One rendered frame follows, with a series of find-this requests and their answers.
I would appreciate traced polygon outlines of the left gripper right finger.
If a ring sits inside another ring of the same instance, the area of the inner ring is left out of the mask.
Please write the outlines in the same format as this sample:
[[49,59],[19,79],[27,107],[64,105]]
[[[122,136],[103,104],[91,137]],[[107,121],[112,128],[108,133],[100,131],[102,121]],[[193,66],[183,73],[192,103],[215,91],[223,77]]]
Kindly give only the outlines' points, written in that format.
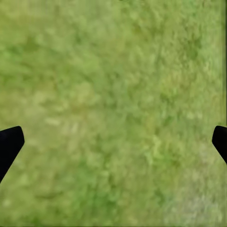
[[216,126],[213,132],[212,143],[227,164],[227,128]]

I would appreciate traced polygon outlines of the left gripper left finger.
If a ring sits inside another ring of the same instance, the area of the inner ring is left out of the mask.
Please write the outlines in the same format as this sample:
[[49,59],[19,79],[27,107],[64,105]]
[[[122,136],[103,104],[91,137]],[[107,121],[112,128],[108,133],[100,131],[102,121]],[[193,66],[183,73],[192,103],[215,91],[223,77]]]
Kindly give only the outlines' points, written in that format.
[[25,143],[20,126],[0,131],[0,182]]

